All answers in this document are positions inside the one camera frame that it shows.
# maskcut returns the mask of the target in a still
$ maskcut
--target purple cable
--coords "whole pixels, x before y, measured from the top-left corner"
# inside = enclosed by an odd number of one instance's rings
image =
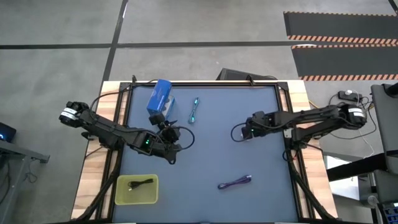
[[[217,187],[218,187],[218,189],[223,190],[229,186],[232,186],[235,184],[246,184],[246,183],[249,183],[250,181],[251,181],[251,175],[245,175],[245,176],[239,178],[238,180],[228,182],[228,183],[219,184]]]

